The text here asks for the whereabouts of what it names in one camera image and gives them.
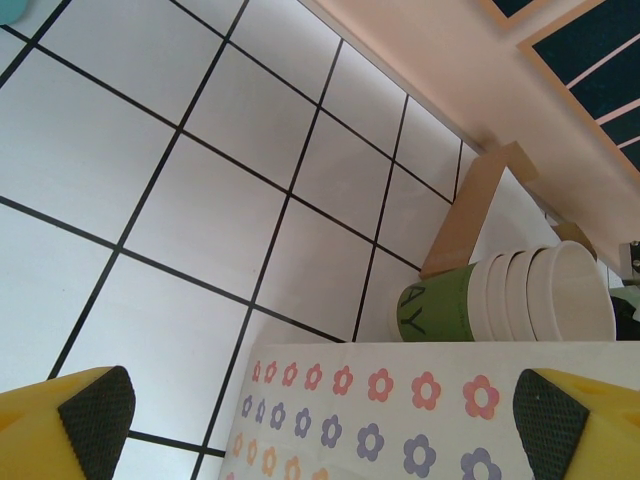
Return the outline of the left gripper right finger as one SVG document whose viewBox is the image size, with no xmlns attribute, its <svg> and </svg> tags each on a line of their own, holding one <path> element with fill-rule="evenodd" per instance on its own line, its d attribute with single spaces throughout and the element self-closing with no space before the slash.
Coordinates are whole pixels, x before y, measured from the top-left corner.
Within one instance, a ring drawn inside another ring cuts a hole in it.
<svg viewBox="0 0 640 480">
<path fill-rule="evenodd" d="M 639 392 L 553 369 L 525 369 L 514 421 L 536 479 L 637 479 Z"/>
</svg>

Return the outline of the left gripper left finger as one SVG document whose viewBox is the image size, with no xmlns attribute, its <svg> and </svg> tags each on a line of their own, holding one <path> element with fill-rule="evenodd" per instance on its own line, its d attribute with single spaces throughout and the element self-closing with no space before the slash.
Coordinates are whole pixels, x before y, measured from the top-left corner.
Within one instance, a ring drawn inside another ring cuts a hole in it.
<svg viewBox="0 0 640 480">
<path fill-rule="evenodd" d="M 111 479 L 135 411 L 122 366 L 92 368 L 1 395 L 3 479 Z"/>
</svg>

